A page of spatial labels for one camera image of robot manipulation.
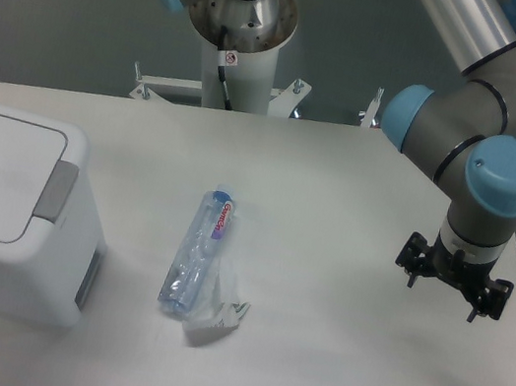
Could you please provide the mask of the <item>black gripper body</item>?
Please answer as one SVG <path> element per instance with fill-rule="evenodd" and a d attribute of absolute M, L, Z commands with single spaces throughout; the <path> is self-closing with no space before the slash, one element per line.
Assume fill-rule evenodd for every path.
<path fill-rule="evenodd" d="M 491 288 L 493 281 L 489 273 L 494 262 L 471 264 L 465 257 L 464 250 L 450 252 L 442 238 L 437 236 L 434 244 L 418 260 L 416 275 L 436 278 L 451 288 L 472 294 Z"/>

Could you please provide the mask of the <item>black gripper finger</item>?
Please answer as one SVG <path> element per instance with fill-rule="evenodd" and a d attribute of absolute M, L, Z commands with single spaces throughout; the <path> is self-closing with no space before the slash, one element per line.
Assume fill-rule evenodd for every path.
<path fill-rule="evenodd" d="M 472 322 L 480 316 L 494 321 L 499 320 L 514 287 L 513 283 L 508 280 L 487 278 L 481 289 L 471 293 L 469 302 L 472 305 L 472 311 L 469 313 L 467 321 Z"/>
<path fill-rule="evenodd" d="M 418 277 L 422 277 L 427 268 L 426 256 L 430 246 L 425 237 L 413 232 L 398 254 L 395 264 L 402 267 L 408 276 L 408 287 L 413 287 Z"/>

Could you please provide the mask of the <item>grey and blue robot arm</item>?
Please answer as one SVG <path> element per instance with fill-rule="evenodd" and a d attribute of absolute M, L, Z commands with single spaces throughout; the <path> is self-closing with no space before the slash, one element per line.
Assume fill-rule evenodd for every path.
<path fill-rule="evenodd" d="M 513 292 L 490 273 L 516 230 L 516 33 L 497 0 L 421 3 L 465 84 L 442 96 L 409 86 L 383 111 L 388 140 L 450 200 L 436 239 L 414 232 L 396 261 L 494 320 Z"/>

